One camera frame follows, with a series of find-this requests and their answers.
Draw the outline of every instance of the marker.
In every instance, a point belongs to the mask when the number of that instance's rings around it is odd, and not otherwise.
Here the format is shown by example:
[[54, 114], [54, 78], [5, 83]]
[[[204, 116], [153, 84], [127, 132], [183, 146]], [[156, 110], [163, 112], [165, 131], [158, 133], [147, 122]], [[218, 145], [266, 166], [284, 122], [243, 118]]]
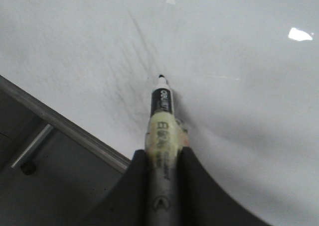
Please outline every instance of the marker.
[[179, 152], [189, 143], [183, 124], [174, 117], [167, 80], [160, 75], [158, 81], [152, 92], [151, 119], [145, 137], [149, 160], [146, 226], [179, 226], [176, 164]]

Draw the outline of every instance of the white surface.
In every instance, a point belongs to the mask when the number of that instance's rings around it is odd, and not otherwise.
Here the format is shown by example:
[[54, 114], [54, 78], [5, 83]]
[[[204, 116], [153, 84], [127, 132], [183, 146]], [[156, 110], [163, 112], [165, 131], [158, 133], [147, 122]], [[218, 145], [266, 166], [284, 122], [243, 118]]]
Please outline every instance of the white surface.
[[[230, 195], [273, 225], [318, 226], [318, 9], [0, 0], [0, 74], [129, 158], [164, 74], [192, 148]], [[313, 40], [289, 39], [293, 27]]]

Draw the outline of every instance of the black label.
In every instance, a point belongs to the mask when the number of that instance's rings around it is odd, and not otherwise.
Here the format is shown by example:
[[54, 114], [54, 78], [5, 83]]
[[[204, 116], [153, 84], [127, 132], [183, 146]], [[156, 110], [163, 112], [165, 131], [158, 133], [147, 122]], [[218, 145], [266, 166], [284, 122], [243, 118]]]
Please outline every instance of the black label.
[[152, 93], [151, 116], [155, 112], [160, 112], [160, 111], [172, 113], [171, 93], [170, 93], [170, 90], [165, 88], [156, 89]]

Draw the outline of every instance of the gray floor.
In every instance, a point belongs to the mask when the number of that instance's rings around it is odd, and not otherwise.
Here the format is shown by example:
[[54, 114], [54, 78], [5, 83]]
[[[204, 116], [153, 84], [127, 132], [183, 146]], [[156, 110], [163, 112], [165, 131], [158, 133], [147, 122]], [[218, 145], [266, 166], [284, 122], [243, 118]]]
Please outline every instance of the gray floor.
[[11, 169], [12, 161], [14, 157], [0, 173], [1, 226], [70, 226], [97, 205], [121, 176], [57, 130], [32, 160], [37, 166], [34, 174]]

